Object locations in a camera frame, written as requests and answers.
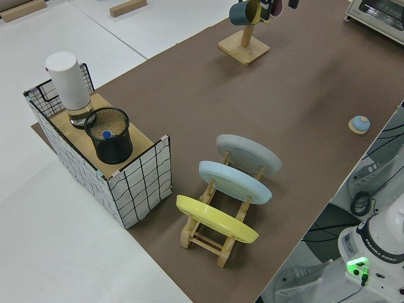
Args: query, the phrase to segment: brown work surface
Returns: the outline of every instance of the brown work surface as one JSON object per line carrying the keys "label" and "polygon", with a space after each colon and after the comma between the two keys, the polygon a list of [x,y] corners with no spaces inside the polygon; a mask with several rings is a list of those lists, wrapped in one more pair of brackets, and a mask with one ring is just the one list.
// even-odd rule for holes
{"label": "brown work surface", "polygon": [[[225,20],[97,90],[152,141],[171,135],[173,194],[129,233],[194,302],[254,302],[404,97],[404,48],[344,22],[346,0],[284,2],[271,25],[255,26],[270,51],[250,66],[217,47],[240,30]],[[349,130],[356,115],[371,121],[367,134]],[[203,193],[198,164],[222,160],[219,134],[257,141],[283,162],[262,178],[272,200],[244,221],[260,236],[237,242],[225,268],[201,247],[180,247],[186,216],[175,207],[177,194]],[[217,193],[211,205],[235,215],[229,200]]]}

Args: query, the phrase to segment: dark mug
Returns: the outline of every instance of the dark mug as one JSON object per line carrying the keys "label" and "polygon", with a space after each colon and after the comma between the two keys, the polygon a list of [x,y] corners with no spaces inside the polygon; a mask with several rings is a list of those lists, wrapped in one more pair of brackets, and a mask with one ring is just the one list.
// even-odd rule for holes
{"label": "dark mug", "polygon": [[261,20],[261,5],[257,0],[234,4],[229,11],[230,22],[234,25],[252,25]]}

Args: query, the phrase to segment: black grid pattern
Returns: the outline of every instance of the black grid pattern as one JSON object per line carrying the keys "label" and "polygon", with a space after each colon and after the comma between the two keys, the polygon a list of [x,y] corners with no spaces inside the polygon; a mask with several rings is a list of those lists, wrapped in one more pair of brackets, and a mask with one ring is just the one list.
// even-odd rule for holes
{"label": "black grid pattern", "polygon": [[109,181],[126,228],[146,217],[171,193],[170,139],[159,141]]}
{"label": "black grid pattern", "polygon": [[[80,69],[87,87],[87,91],[89,93],[94,92],[94,86],[91,81],[87,65],[84,63],[80,64]],[[34,88],[31,88],[30,90],[27,90],[24,93],[24,96],[26,98],[28,97],[28,101],[35,104],[38,107],[38,110],[46,117],[50,117],[51,115],[64,109],[52,80],[48,80]]]}
{"label": "black grid pattern", "polygon": [[[93,92],[87,66],[82,64],[80,67],[88,91]],[[49,119],[64,108],[51,80],[25,92],[24,96],[64,166],[124,228],[128,229],[145,218],[162,199],[171,194],[169,136],[162,138],[107,180]]]}

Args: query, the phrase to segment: black mesh cup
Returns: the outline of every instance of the black mesh cup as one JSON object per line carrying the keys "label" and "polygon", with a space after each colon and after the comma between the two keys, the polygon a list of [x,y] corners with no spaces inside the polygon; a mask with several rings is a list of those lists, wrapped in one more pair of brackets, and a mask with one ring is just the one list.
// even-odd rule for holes
{"label": "black mesh cup", "polygon": [[133,151],[129,135],[129,117],[116,107],[94,110],[84,122],[84,130],[93,141],[97,157],[107,164],[128,159]]}

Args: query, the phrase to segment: white table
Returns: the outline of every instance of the white table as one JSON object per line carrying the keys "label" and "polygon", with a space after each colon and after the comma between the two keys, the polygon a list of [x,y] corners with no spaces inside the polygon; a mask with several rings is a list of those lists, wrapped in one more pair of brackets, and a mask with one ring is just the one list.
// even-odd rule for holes
{"label": "white table", "polygon": [[229,17],[236,0],[148,0],[147,5],[113,18],[109,9],[126,0],[69,0],[145,58],[180,43]]}
{"label": "white table", "polygon": [[67,1],[47,6],[0,20],[1,302],[189,302],[31,129],[22,93],[53,52],[87,63],[95,87],[145,61]]}

